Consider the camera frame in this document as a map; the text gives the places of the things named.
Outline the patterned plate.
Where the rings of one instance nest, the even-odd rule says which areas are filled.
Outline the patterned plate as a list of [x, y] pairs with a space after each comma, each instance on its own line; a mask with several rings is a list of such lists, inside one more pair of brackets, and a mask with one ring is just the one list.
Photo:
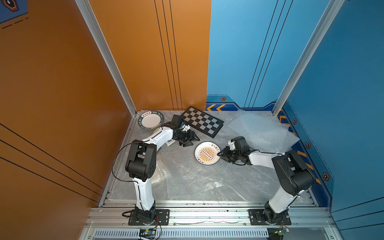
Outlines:
[[160, 127], [164, 122], [164, 115], [159, 111], [146, 111], [138, 119], [138, 125], [145, 130], [152, 130]]

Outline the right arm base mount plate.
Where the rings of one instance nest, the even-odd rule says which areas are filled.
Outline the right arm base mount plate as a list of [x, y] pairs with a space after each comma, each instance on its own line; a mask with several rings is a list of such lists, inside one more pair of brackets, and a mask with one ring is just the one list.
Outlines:
[[270, 225], [277, 226], [283, 223], [285, 226], [292, 224], [291, 218], [288, 214], [288, 210], [276, 214], [274, 211], [262, 210], [262, 209], [250, 209], [248, 210], [249, 219], [252, 226], [256, 225]]

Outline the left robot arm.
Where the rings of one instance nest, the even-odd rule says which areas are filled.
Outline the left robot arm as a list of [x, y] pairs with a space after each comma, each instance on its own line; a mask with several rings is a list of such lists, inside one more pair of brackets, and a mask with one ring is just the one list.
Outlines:
[[185, 120], [174, 115], [170, 122], [143, 140], [134, 140], [125, 166], [135, 185], [137, 203], [131, 218], [145, 225], [156, 221], [156, 202], [152, 193], [152, 176], [157, 166], [157, 151], [168, 141], [175, 140], [182, 147], [189, 147], [200, 138]]

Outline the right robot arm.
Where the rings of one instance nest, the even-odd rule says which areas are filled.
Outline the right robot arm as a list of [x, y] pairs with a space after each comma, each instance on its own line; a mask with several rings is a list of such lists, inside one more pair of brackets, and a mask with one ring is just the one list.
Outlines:
[[316, 177], [302, 157], [295, 151], [285, 153], [262, 152], [251, 148], [244, 137], [229, 141], [218, 156], [231, 164], [263, 166], [276, 171], [280, 187], [265, 204], [263, 221], [279, 224], [288, 216], [290, 205], [316, 183]]

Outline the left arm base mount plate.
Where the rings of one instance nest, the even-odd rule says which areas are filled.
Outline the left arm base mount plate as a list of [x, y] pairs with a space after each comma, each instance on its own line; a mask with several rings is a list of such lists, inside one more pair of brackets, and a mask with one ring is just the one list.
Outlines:
[[135, 209], [129, 217], [129, 226], [167, 226], [170, 219], [169, 209], [155, 209], [154, 211], [143, 211]]

